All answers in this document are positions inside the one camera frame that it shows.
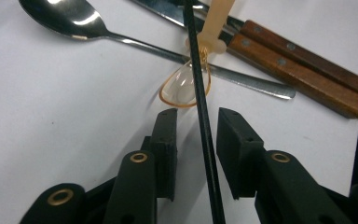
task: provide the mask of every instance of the wooden knife handle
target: wooden knife handle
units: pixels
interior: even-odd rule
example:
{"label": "wooden knife handle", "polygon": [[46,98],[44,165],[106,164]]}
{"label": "wooden knife handle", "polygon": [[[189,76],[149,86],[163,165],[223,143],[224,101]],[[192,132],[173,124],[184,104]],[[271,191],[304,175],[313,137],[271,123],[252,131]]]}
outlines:
{"label": "wooden knife handle", "polygon": [[344,117],[358,118],[358,92],[321,76],[241,34],[234,35],[228,50]]}
{"label": "wooden knife handle", "polygon": [[336,83],[358,92],[358,76],[326,59],[300,47],[269,29],[253,22],[246,21],[241,33],[258,43],[273,49],[285,57],[302,64],[317,73],[334,80]]}

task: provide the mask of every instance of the black stick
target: black stick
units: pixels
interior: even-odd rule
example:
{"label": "black stick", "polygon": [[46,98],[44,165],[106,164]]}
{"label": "black stick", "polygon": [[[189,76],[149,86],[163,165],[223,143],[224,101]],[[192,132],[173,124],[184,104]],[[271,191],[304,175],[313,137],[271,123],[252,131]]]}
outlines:
{"label": "black stick", "polygon": [[211,201],[212,218],[214,224],[224,224],[225,212],[223,209],[222,195],[220,193],[219,177],[214,156],[211,125],[209,123],[208,108],[205,99],[205,90],[202,80],[200,64],[199,44],[194,22],[193,4],[191,0],[185,0],[185,19],[190,42],[190,56],[193,66],[193,78],[196,92],[197,109],[199,113],[200,134],[202,150],[205,162],[206,179],[208,182],[209,199]]}

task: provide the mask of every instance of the metal utensil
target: metal utensil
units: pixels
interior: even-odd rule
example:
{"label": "metal utensil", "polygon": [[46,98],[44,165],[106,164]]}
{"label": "metal utensil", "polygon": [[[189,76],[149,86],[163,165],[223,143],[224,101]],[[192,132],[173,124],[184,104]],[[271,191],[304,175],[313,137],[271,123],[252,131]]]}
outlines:
{"label": "metal utensil", "polygon": [[[195,0],[195,10],[202,15],[207,15],[209,6]],[[310,69],[327,77],[340,85],[358,92],[358,76],[345,68],[327,61],[325,58],[302,48],[291,40],[279,36],[254,21],[240,21],[236,18],[227,17],[225,28],[232,34],[242,34],[262,43],[263,45],[274,49],[280,54],[292,59],[293,61],[304,64]]]}
{"label": "metal utensil", "polygon": [[[181,1],[131,1],[151,10],[168,21],[172,21],[183,27],[185,26],[183,4]],[[197,31],[200,32],[202,30],[203,20],[201,18],[195,18],[195,23]],[[294,60],[291,56],[287,56],[287,54],[283,54],[271,48],[270,45],[266,45],[266,42],[274,43],[277,41],[276,35],[273,35],[271,31],[268,31],[268,35],[266,35],[267,38],[265,38],[264,42],[259,41],[259,38],[255,38],[255,36],[260,36],[260,33],[265,33],[267,30],[265,27],[256,25],[249,29],[253,35],[244,35],[242,31],[234,34],[222,31],[219,38],[225,41],[228,48],[227,51],[233,55],[254,65],[267,74],[288,83],[298,91],[309,96],[309,98],[338,112],[338,114],[349,119],[358,119],[358,91],[354,91],[346,85],[336,82],[334,79],[325,77],[318,72],[317,69],[310,68]],[[292,53],[290,49],[299,49],[298,46],[294,48],[292,48],[292,46],[293,45],[289,45],[289,54]],[[287,49],[287,44],[283,44],[282,48]]]}
{"label": "metal utensil", "polygon": [[[87,1],[19,0],[19,2],[34,20],[61,35],[79,40],[109,38],[177,63],[185,63],[189,60],[185,55],[108,31],[101,15]],[[213,75],[252,90],[283,99],[291,99],[296,95],[293,88],[283,84],[246,76],[212,64],[210,68]]]}

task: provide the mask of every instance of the white surface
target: white surface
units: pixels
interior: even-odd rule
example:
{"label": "white surface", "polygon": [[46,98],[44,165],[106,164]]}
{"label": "white surface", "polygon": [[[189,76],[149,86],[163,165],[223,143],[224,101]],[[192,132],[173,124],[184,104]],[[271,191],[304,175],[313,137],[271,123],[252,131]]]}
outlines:
{"label": "white surface", "polygon": [[[90,0],[108,29],[185,53],[186,32],[125,0]],[[252,19],[358,74],[358,1],[237,0],[232,16]],[[213,63],[274,80],[225,54]],[[74,41],[33,21],[17,1],[0,1],[0,223],[18,223],[54,185],[86,190],[116,176],[121,159],[169,108],[159,85],[180,64],[109,40]],[[295,155],[321,184],[347,194],[358,120],[298,93],[284,101],[214,78],[208,96],[213,136],[218,107],[241,113],[266,149]],[[158,223],[212,223],[197,110],[178,116],[173,203],[158,201]],[[234,201],[221,171],[227,223],[258,223],[253,199]]]}

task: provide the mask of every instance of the knife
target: knife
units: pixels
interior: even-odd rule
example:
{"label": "knife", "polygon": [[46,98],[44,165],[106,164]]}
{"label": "knife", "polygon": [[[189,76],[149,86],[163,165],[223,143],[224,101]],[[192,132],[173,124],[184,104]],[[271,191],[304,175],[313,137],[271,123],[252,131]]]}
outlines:
{"label": "knife", "polygon": [[[132,1],[159,14],[169,21],[173,21],[180,26],[184,26],[183,6],[180,1]],[[228,24],[231,24],[231,28],[234,30],[236,29],[237,31],[242,30],[241,28],[243,27],[241,26],[241,22]],[[196,27],[199,32],[202,29],[202,25],[203,20],[196,18]],[[257,25],[257,27],[258,28],[251,29],[254,30],[254,35],[259,33],[264,34],[264,32],[260,31],[267,31],[267,29],[259,25]],[[321,75],[319,71],[313,70],[303,63],[299,63],[297,60],[294,60],[293,57],[288,57],[286,54],[275,51],[269,46],[266,46],[264,43],[258,42],[257,38],[251,38],[250,36],[242,33],[235,33],[232,35],[225,31],[221,33],[219,38],[226,42],[228,52],[238,56],[247,63],[250,63],[268,74],[294,86],[310,98],[329,107],[346,118],[358,118],[358,89],[350,89],[349,87],[342,85],[340,82],[333,80],[331,77]],[[274,40],[267,38],[267,42],[273,41]]]}
{"label": "knife", "polygon": [[[209,6],[200,1],[195,1],[197,7],[194,10],[206,15]],[[233,33],[241,33],[249,36],[254,41],[279,52],[291,60],[315,70],[319,74],[334,80],[335,82],[358,92],[358,76],[354,73],[334,64],[319,55],[287,40],[254,21],[240,21],[233,17],[227,17],[226,26]]]}

